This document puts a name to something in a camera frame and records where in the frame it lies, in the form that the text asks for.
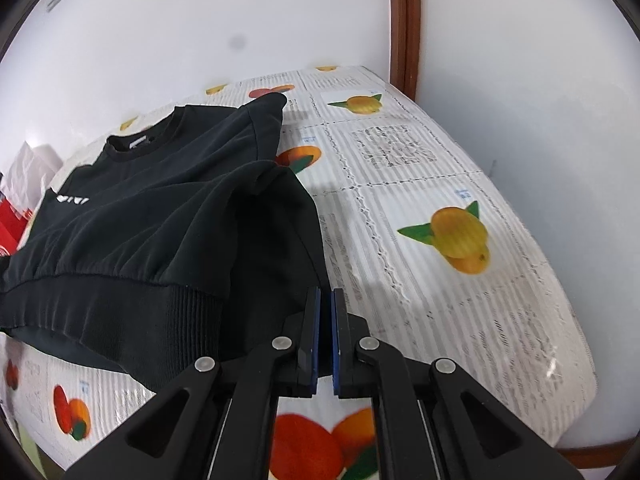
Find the red package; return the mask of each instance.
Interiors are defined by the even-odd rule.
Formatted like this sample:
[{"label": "red package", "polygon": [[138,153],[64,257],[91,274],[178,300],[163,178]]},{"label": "red package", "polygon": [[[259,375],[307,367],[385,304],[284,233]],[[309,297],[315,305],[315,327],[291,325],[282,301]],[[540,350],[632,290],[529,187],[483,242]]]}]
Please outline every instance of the red package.
[{"label": "red package", "polygon": [[7,199],[0,200],[0,256],[15,253],[28,219],[18,213]]}]

